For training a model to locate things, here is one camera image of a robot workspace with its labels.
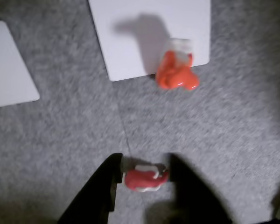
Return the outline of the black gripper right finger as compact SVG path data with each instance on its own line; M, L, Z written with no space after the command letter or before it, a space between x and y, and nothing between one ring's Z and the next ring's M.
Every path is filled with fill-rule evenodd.
M170 181L175 187L171 224L231 224L221 201L179 155L169 154Z

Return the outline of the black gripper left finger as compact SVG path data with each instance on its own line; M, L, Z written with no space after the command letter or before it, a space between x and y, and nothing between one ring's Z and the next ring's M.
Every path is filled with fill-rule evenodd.
M93 173L57 221L59 224L106 224L122 183L122 153L111 154Z

